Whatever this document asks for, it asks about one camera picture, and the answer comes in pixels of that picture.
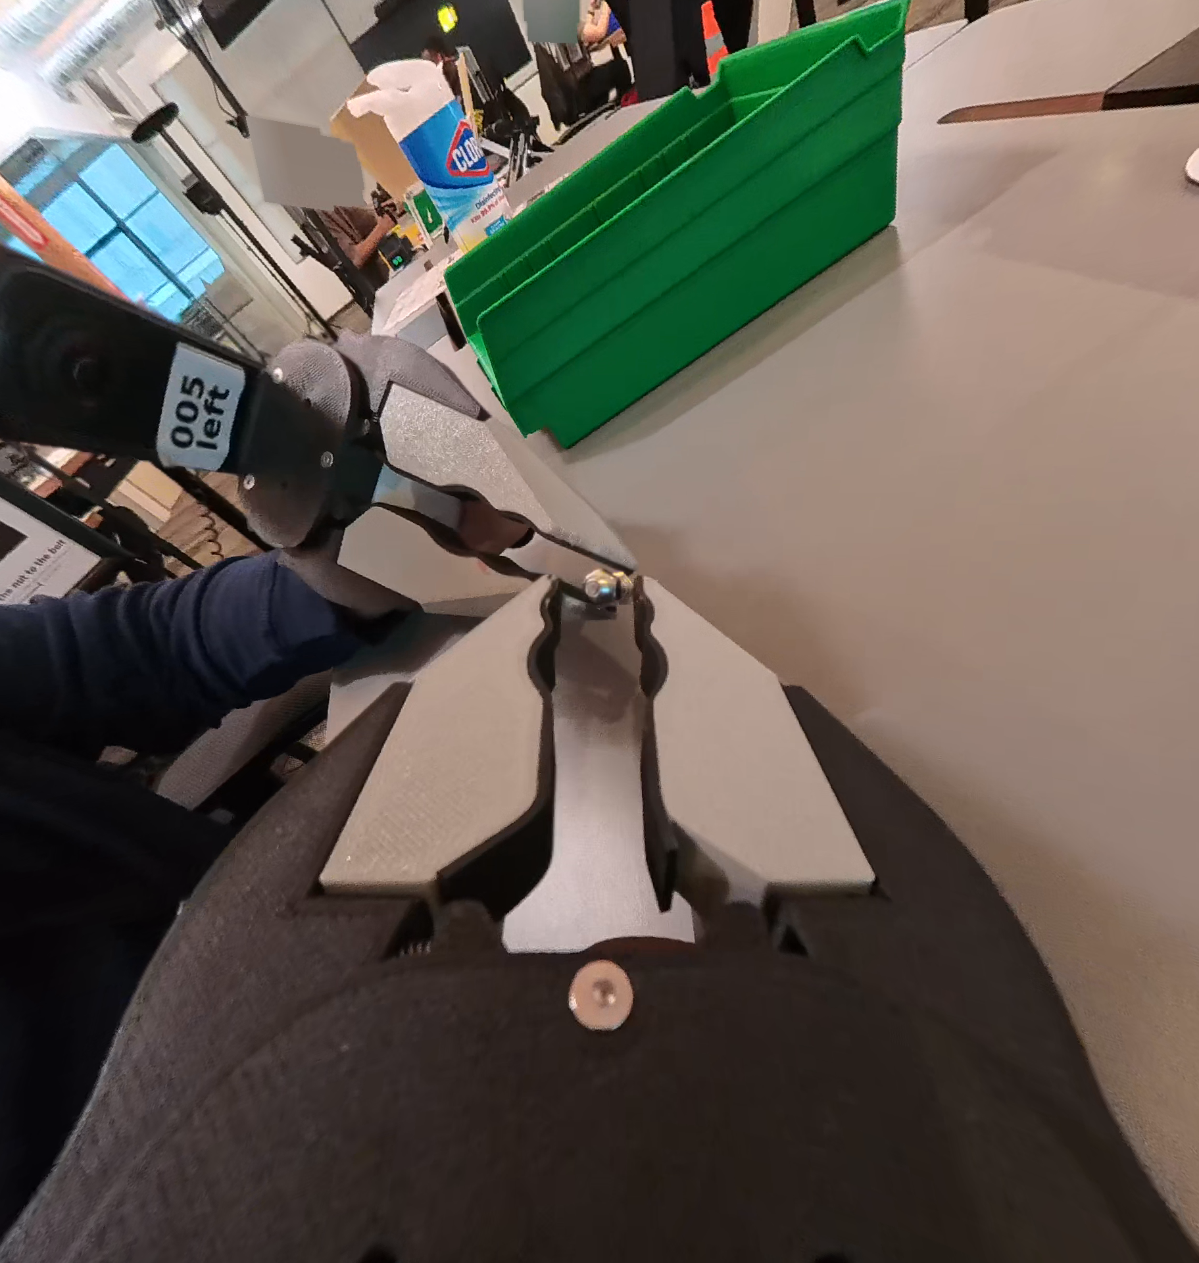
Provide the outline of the person's left hand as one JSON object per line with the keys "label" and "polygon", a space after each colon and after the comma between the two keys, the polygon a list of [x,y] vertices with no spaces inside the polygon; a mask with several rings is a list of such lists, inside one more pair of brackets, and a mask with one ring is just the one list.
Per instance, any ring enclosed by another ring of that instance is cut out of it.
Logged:
{"label": "person's left hand", "polygon": [[460,544],[475,554],[505,554],[535,539],[535,529],[515,514],[490,509],[485,499],[460,499]]}

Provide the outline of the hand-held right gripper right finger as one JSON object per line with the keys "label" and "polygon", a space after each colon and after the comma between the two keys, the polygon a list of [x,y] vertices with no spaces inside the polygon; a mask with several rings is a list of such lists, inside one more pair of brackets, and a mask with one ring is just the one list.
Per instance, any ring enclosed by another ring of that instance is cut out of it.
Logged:
{"label": "hand-held right gripper right finger", "polygon": [[674,599],[634,584],[639,649],[639,814],[659,909],[774,909],[874,889],[844,804],[809,734],[749,649]]}

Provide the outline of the black light stand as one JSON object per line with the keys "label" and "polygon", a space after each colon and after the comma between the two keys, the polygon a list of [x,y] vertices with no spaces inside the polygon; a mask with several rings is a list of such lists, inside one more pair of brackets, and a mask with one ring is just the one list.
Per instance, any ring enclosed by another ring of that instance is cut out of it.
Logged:
{"label": "black light stand", "polygon": [[260,245],[260,235],[230,210],[230,200],[200,175],[200,165],[175,145],[175,120],[180,120],[180,105],[160,105],[150,110],[130,140],[135,145],[165,145],[180,170],[185,170],[185,200],[220,220],[260,265],[265,275],[290,295],[290,305],[305,315],[310,329],[320,329],[325,339],[335,339],[340,329],[310,305],[310,295],[285,275],[285,265]]}

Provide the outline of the person's left forearm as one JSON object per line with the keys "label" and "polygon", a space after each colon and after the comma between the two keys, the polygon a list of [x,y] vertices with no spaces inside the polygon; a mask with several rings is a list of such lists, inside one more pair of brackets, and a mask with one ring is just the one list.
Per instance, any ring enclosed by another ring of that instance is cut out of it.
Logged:
{"label": "person's left forearm", "polygon": [[355,614],[275,554],[0,604],[0,744],[170,754],[360,644]]}

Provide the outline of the cardboard box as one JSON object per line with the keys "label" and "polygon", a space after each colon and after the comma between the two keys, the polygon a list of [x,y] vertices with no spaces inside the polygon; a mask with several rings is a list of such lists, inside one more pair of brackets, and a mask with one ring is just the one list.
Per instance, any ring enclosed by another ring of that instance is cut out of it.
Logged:
{"label": "cardboard box", "polygon": [[395,205],[405,205],[405,195],[420,185],[415,165],[380,110],[355,115],[350,105],[355,100],[330,115],[330,135],[355,145],[365,185],[380,185]]}

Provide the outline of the printed paper leaflet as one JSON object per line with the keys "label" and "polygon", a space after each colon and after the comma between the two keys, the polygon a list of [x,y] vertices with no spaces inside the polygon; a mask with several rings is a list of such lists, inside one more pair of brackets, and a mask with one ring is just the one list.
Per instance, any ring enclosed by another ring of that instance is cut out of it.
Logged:
{"label": "printed paper leaflet", "polygon": [[375,290],[370,334],[400,334],[405,324],[415,324],[425,315],[445,315],[440,295],[450,295],[445,290],[445,265],[410,260],[405,270],[395,270]]}

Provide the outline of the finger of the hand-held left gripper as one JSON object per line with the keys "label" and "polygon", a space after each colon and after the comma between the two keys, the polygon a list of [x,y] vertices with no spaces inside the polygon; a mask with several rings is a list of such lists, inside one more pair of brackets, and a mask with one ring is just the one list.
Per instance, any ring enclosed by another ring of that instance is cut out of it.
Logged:
{"label": "finger of the hand-held left gripper", "polygon": [[530,524],[535,534],[614,564],[639,569],[629,544],[600,519],[600,509],[545,464],[530,439],[505,419],[470,419],[405,384],[385,389],[380,409],[385,464],[400,479],[430,484],[450,499],[485,499],[495,514]]}
{"label": "finger of the hand-held left gripper", "polygon": [[340,564],[405,604],[510,604],[540,574],[525,574],[505,554],[475,554],[460,529],[370,504],[340,539]]}

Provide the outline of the disinfecting wipes canister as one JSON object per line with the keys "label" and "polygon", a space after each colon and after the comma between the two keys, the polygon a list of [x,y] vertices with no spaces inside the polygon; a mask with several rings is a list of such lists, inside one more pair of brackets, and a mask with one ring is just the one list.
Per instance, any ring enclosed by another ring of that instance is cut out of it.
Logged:
{"label": "disinfecting wipes canister", "polygon": [[380,115],[425,195],[445,215],[455,250],[485,245],[510,225],[505,185],[435,60],[385,60],[350,95],[355,120]]}

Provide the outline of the person's office chair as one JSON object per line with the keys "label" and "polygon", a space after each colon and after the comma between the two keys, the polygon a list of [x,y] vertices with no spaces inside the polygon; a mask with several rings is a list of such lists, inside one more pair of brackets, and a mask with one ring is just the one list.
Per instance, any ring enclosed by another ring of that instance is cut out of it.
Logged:
{"label": "person's office chair", "polygon": [[100,749],[100,769],[215,824],[260,814],[325,749],[335,674],[310,674],[190,739],[180,754]]}

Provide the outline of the green plastic bin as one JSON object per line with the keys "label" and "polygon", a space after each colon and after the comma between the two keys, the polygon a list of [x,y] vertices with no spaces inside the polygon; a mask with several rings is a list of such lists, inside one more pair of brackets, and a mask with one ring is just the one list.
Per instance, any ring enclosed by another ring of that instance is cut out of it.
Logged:
{"label": "green plastic bin", "polygon": [[580,444],[894,225],[909,5],[719,60],[445,270],[520,434]]}

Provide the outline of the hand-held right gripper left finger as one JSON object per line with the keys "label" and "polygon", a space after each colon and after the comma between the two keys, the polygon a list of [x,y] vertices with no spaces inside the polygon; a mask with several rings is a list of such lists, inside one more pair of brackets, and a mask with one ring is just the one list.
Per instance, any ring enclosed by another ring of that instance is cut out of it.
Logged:
{"label": "hand-held right gripper left finger", "polygon": [[535,579],[405,689],[320,869],[325,894],[505,919],[555,854],[560,584]]}

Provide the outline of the black white marker sign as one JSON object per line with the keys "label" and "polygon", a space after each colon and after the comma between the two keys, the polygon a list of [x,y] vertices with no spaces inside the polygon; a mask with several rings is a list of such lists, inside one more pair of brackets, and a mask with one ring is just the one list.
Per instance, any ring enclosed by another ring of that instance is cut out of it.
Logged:
{"label": "black white marker sign", "polygon": [[0,604],[75,594],[105,559],[95,529],[0,474]]}

